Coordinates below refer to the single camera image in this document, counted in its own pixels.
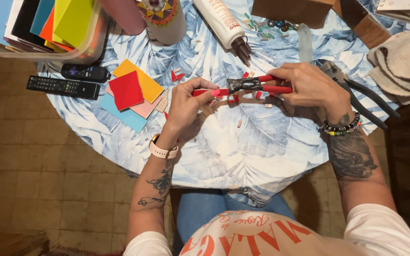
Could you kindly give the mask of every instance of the woman's right hand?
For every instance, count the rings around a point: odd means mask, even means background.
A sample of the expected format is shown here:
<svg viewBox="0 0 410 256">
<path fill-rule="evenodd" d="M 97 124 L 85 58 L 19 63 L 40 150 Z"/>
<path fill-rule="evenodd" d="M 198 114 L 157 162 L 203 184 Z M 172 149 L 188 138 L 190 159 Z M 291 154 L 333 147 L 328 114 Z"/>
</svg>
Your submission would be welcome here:
<svg viewBox="0 0 410 256">
<path fill-rule="evenodd" d="M 268 74 L 292 84 L 292 93 L 276 96 L 293 106 L 323 107 L 329 119 L 340 118 L 342 113 L 352 112 L 349 93 L 319 67 L 305 62 L 284 63 Z"/>
</svg>

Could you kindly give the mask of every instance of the black remote control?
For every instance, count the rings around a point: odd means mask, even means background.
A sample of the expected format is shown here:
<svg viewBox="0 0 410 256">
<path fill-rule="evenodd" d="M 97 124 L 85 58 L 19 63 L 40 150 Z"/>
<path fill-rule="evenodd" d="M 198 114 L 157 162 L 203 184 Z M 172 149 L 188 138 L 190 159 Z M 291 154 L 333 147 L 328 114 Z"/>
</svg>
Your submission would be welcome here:
<svg viewBox="0 0 410 256">
<path fill-rule="evenodd" d="M 101 86 L 96 83 L 30 76 L 26 89 L 61 96 L 97 100 Z"/>
<path fill-rule="evenodd" d="M 61 68 L 61 75 L 64 78 L 91 82 L 105 82 L 111 76 L 105 67 L 91 67 L 80 64 L 64 64 Z"/>
</svg>

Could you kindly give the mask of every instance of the cloth rag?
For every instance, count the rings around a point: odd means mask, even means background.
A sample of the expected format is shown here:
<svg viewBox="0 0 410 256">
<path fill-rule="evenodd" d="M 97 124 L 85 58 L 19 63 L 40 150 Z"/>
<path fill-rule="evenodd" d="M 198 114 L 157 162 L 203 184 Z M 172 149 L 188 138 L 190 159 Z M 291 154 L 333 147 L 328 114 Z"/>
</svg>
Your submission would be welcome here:
<svg viewBox="0 0 410 256">
<path fill-rule="evenodd" d="M 397 33 L 368 53 L 369 76 L 403 105 L 410 104 L 410 32 Z"/>
</svg>

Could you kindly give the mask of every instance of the pink fingernail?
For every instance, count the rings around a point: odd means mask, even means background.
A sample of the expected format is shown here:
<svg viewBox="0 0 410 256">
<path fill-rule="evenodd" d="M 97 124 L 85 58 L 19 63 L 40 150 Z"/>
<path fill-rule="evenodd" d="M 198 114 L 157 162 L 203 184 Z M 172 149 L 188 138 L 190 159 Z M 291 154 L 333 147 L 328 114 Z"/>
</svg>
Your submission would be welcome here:
<svg viewBox="0 0 410 256">
<path fill-rule="evenodd" d="M 213 96 L 213 97 L 216 97 L 216 96 L 218 96 L 218 95 L 220 95 L 221 94 L 221 92 L 219 91 L 219 90 L 214 90 L 212 93 L 211 93 L 211 95 Z"/>
</svg>

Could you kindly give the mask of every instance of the round table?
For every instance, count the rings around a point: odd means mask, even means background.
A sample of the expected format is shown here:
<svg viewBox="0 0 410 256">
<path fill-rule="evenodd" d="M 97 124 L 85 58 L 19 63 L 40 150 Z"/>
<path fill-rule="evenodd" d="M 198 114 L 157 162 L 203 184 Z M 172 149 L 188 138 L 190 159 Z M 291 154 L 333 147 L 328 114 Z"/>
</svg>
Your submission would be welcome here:
<svg viewBox="0 0 410 256">
<path fill-rule="evenodd" d="M 371 0 L 361 0 L 366 6 Z M 224 0 L 240 22 L 250 14 L 252 0 Z M 112 72 L 124 59 L 129 59 L 165 89 L 172 82 L 170 73 L 181 68 L 182 81 L 203 77 L 220 87 L 227 78 L 240 78 L 245 71 L 255 76 L 265 74 L 284 62 L 298 62 L 298 35 L 289 31 L 289 37 L 276 35 L 274 40 L 261 41 L 254 31 L 246 30 L 253 53 L 251 67 L 238 57 L 224 51 L 202 21 L 191 1 L 182 1 L 188 32 L 173 46 L 154 46 L 145 32 L 128 36 L 116 24 L 111 24 L 101 65 Z M 265 20 L 253 17 L 256 21 Z M 410 25 L 381 18 L 392 34 L 410 31 Z M 322 29 L 312 30 L 313 59 L 333 61 L 350 79 L 364 84 L 381 95 L 386 102 L 398 105 L 385 97 L 366 74 L 372 68 L 366 60 L 368 48 L 350 28 L 331 10 Z M 38 63 L 41 76 L 62 78 L 61 63 Z M 108 83 L 101 84 L 100 96 Z M 355 92 L 361 103 L 380 119 L 388 118 L 373 101 Z M 156 112 L 140 134 L 99 106 L 97 101 L 48 95 L 61 118 L 97 152 L 123 167 L 135 177 L 142 171 L 150 156 L 148 144 L 165 123 L 164 114 Z M 234 197 L 252 206 L 264 205 L 272 195 L 308 173 L 310 169 L 328 160 L 327 145 L 319 136 L 318 125 L 312 120 L 310 108 L 298 108 L 289 116 L 282 102 L 264 92 L 261 100 L 247 94 L 240 104 L 227 105 L 225 101 L 213 108 L 202 108 L 193 125 L 180 137 L 181 154 L 174 166 L 173 185 L 192 188 L 237 189 Z M 265 108 L 265 103 L 273 108 Z M 363 118 L 366 133 L 376 125 Z"/>
</svg>

